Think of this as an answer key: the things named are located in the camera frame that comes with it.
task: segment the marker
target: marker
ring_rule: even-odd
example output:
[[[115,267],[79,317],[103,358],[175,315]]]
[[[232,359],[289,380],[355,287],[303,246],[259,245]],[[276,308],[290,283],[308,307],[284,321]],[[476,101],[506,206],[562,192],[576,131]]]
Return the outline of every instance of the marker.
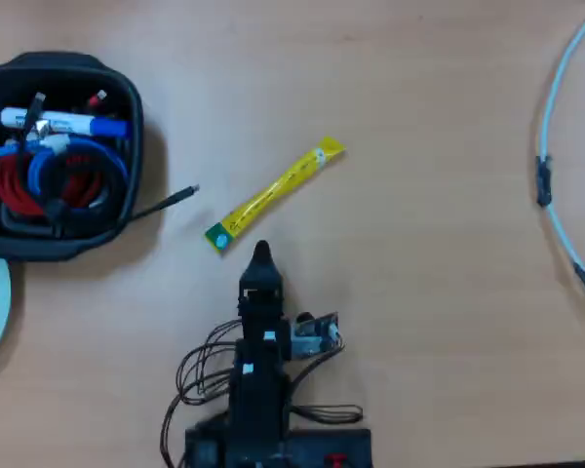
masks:
[[[26,118],[26,109],[5,107],[0,112],[0,122],[10,129],[21,129]],[[47,120],[55,133],[86,135],[88,137],[128,137],[128,122],[93,115],[71,114],[48,110],[42,112],[40,120]]]

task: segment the cable clip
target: cable clip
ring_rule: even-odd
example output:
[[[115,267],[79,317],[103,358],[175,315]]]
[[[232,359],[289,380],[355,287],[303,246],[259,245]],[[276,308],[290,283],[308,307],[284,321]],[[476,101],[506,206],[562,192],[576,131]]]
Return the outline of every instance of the cable clip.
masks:
[[[548,155],[542,160],[539,156],[535,158],[535,184],[537,186],[537,205],[546,208],[553,201],[551,190],[551,169],[552,158]]]

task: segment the white cable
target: white cable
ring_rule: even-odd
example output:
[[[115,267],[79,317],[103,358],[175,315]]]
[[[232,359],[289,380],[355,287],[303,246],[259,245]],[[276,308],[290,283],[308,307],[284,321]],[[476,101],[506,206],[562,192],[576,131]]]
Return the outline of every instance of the white cable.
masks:
[[[559,66],[557,67],[557,72],[555,73],[555,79],[553,80],[553,84],[551,86],[550,94],[546,101],[546,108],[544,110],[544,116],[542,118],[541,124],[541,133],[539,136],[539,162],[541,164],[547,164],[547,157],[548,157],[548,131],[550,128],[550,120],[553,115],[553,111],[555,110],[555,102],[557,101],[557,94],[559,93],[559,88],[562,84],[564,79],[564,75],[566,74],[567,64],[569,63],[570,58],[576,51],[576,48],[581,43],[581,41],[585,38],[585,22],[580,27],[574,38],[570,41],[567,48],[565,49],[564,55],[559,62]],[[580,256],[574,249],[571,241],[567,237],[566,231],[562,226],[562,223],[555,211],[555,205],[552,201],[546,206],[546,212],[550,218],[551,224],[559,237],[559,240],[564,247],[567,255],[569,256],[572,264],[574,266],[574,270],[576,271],[577,275],[581,278],[581,281],[585,285],[585,264],[583,260],[581,260]]]

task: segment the blue cable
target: blue cable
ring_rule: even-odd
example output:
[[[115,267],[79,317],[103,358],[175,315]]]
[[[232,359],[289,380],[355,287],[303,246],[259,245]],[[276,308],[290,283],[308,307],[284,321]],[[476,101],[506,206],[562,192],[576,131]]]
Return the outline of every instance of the blue cable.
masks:
[[[106,156],[121,172],[124,180],[128,179],[128,171],[126,165],[115,151],[103,144],[98,143],[92,139],[80,138],[78,136],[70,136],[69,143],[64,146],[59,152],[52,147],[44,147],[39,150],[30,162],[28,167],[28,188],[34,195],[41,195],[41,172],[46,163],[55,156],[59,156],[64,152],[78,154],[95,151]]]
[[[557,72],[555,73],[555,79],[553,80],[553,84],[551,86],[550,94],[546,101],[546,108],[544,110],[544,115],[542,118],[541,124],[541,133],[539,136],[539,161],[542,164],[545,164],[546,158],[548,156],[548,132],[550,128],[550,121],[553,115],[553,111],[555,110],[555,102],[557,101],[557,94],[559,93],[559,88],[562,84],[564,79],[564,75],[566,74],[567,65],[569,63],[570,58],[576,51],[578,45],[582,42],[585,38],[585,22],[580,27],[576,35],[572,38],[570,43],[568,44],[567,48],[565,49],[564,55],[559,62],[559,66],[557,67]],[[546,207],[546,212],[548,213],[548,217],[550,218],[551,224],[559,237],[562,246],[564,247],[567,255],[569,256],[572,263],[575,265],[574,269],[576,270],[576,265],[582,269],[585,275],[585,264],[583,260],[578,256],[578,253],[574,249],[571,241],[567,237],[566,231],[562,226],[562,222],[555,211],[555,205],[551,202]],[[585,277],[581,278],[583,283],[585,284]]]

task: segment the coiled cable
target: coiled cable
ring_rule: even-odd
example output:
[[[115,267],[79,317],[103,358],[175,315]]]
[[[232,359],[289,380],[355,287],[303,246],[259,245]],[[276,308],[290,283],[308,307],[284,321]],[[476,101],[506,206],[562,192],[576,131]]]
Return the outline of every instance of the coiled cable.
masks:
[[[555,110],[555,103],[557,95],[561,87],[562,81],[566,74],[567,65],[578,48],[579,44],[585,38],[585,22],[581,25],[578,32],[574,35],[564,54],[559,62],[555,78],[551,85],[549,96],[546,100],[546,107],[542,117],[541,129],[539,134],[539,152],[536,158],[536,185],[537,185],[537,203],[542,209],[546,211],[550,222],[557,233],[557,237],[561,242],[567,256],[572,262],[572,267],[576,276],[581,280],[585,287],[585,263],[578,255],[571,241],[567,237],[566,231],[562,222],[557,215],[555,205],[553,204],[552,190],[551,190],[551,158],[548,152],[548,134],[550,129],[550,121]]]

